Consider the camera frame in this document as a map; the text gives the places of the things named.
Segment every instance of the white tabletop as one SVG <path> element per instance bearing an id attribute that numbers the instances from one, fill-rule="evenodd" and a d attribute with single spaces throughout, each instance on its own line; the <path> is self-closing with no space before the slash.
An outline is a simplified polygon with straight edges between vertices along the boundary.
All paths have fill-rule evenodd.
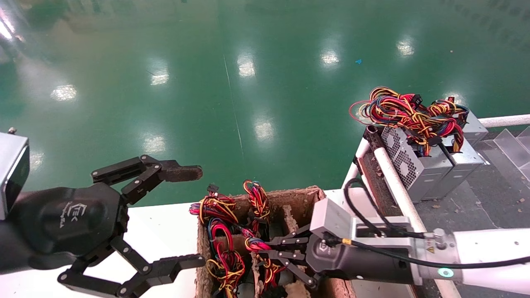
<path id="1" fill-rule="evenodd" d="M 324 191 L 327 197 L 346 207 L 341 189 Z M 350 189 L 350 197 L 359 198 L 361 189 Z M 190 203 L 138 207 L 129 209 L 128 232 L 124 239 L 148 262 L 160 258 L 197 253 L 197 217 L 189 214 Z M 366 200 L 356 200 L 356 207 L 368 217 L 376 216 Z M 94 296 L 74 292 L 57 282 L 57 277 L 69 266 L 55 270 L 30 270 L 0 275 L 0 297 L 2 298 L 93 298 Z M 113 253 L 101 264 L 89 268 L 85 274 L 122 283 L 136 271 Z M 194 298 L 196 269 L 187 269 L 177 276 L 173 284 L 155 286 L 142 298 Z M 408 287 L 385 283 L 357 281 L 354 284 L 358 298 L 386 297 L 392 293 L 397 298 L 410 298 Z"/>

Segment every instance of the green epoxy floor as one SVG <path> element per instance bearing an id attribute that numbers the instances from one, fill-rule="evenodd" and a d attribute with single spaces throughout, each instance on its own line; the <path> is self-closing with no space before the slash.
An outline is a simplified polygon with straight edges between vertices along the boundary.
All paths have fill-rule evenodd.
<path id="1" fill-rule="evenodd" d="M 530 112 L 525 0 L 0 3 L 0 128 L 31 138 L 26 190 L 88 186 L 143 153 L 204 177 L 141 206 L 247 178 L 338 188 L 363 130 L 348 107 L 377 85 L 455 95 L 478 117 Z"/>

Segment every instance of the black wire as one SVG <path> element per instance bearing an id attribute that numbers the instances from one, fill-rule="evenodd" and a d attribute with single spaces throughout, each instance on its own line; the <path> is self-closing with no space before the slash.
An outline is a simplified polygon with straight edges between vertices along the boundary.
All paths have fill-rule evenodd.
<path id="1" fill-rule="evenodd" d="M 344 186 L 344 197 L 346 198 L 346 203 L 348 203 L 348 206 L 350 206 L 350 209 L 355 213 L 355 215 L 368 227 L 369 230 L 371 230 L 373 233 L 375 233 L 377 236 L 382 236 L 383 234 L 381 231 L 374 226 L 373 223 L 371 223 L 369 220 L 367 220 L 357 208 L 355 208 L 354 204 L 351 202 L 350 195 L 348 193 L 348 188 L 350 185 L 354 182 L 356 178 L 350 179 L 346 185 Z"/>
<path id="2" fill-rule="evenodd" d="M 388 226 L 388 228 L 394 230 L 395 232 L 397 232 L 397 233 L 399 233 L 399 234 L 401 234 L 403 236 L 412 237 L 412 238 L 420 238 L 420 239 L 424 239 L 425 238 L 423 233 L 414 233 L 414 232 L 404 231 L 402 228 L 400 228 L 400 227 L 392 224 L 391 222 L 389 222 L 386 219 L 386 217 L 383 215 L 383 213 L 379 210 L 379 207 L 377 207 L 377 205 L 375 204 L 374 199 L 372 198 L 372 196 L 368 192 L 368 188 L 366 187 L 364 182 L 361 179 L 359 179 L 359 178 L 352 178 L 352 179 L 350 179 L 350 181 L 348 181 L 347 186 L 351 186 L 353 183 L 359 184 L 364 189 L 366 196 L 368 197 L 368 199 L 370 200 L 370 203 L 372 204 L 372 207 L 375 209 L 375 212 L 377 212 L 377 215 L 379 215 L 379 217 L 383 220 L 383 222 L 386 224 L 386 226 Z M 344 196 L 346 197 L 346 201 L 351 202 L 351 199 L 350 199 L 350 196 L 349 196 L 348 193 L 345 192 Z"/>
<path id="3" fill-rule="evenodd" d="M 506 260 L 506 261 L 499 261 L 499 262 L 485 262 L 485 263 L 472 263 L 472 264 L 449 264 L 449 263 L 436 263 L 436 262 L 429 262 L 429 261 L 423 261 L 419 259 L 413 259 L 409 257 L 405 257 L 402 255 L 397 255 L 391 251 L 388 251 L 386 249 L 373 247 L 361 242 L 357 242 L 352 240 L 351 244 L 353 246 L 357 246 L 366 250 L 373 251 L 375 253 L 379 253 L 380 255 L 385 255 L 394 259 L 406 261 L 409 263 L 417 264 L 420 266 L 426 266 L 426 267 L 435 267 L 435 268 L 448 268 L 448 269 L 478 269 L 478 268 L 495 268 L 495 267 L 504 267 L 504 266 L 512 266 L 517 264 L 524 264 L 527 262 L 530 262 L 530 257 L 524 257 L 524 258 L 518 258 L 518 259 L 512 259 L 512 260 Z"/>

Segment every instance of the cardboard box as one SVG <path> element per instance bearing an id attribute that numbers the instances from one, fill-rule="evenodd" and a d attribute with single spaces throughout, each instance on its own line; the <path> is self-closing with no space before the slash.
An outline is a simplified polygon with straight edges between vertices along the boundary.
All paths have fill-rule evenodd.
<path id="1" fill-rule="evenodd" d="M 305 189 L 271 191 L 267 193 L 267 197 L 269 198 L 271 209 L 271 223 L 280 224 L 283 227 L 284 234 L 287 234 L 311 222 L 313 205 L 323 199 L 325 195 L 322 189 L 312 186 Z M 247 214 L 250 210 L 248 195 L 239 195 L 233 198 L 237 202 L 234 214 L 240 222 L 246 222 Z M 239 253 L 248 254 L 244 248 L 244 239 L 241 235 L 235 235 L 233 240 L 234 248 Z M 211 258 L 209 243 L 206 228 L 198 220 L 197 251 L 206 259 Z M 252 270 L 254 280 L 258 280 L 259 272 L 256 269 L 246 268 L 246 270 Z M 208 270 L 205 267 L 197 269 L 195 284 L 195 298 L 211 298 L 211 293 L 214 289 L 214 279 L 208 274 Z M 256 293 L 259 292 L 262 286 L 261 283 L 254 285 Z M 334 278 L 324 280 L 317 293 L 310 294 L 300 281 L 286 285 L 285 289 L 289 294 L 288 298 L 355 298 L 349 281 Z"/>

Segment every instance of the green indicator light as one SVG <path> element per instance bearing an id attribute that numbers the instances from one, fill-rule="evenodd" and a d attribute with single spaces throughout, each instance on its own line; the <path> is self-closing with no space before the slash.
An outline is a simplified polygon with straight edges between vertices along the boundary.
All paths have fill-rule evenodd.
<path id="1" fill-rule="evenodd" d="M 438 274 L 441 277 L 447 277 L 447 278 L 453 277 L 455 275 L 455 273 L 449 268 L 440 268 L 440 269 L 438 269 Z"/>

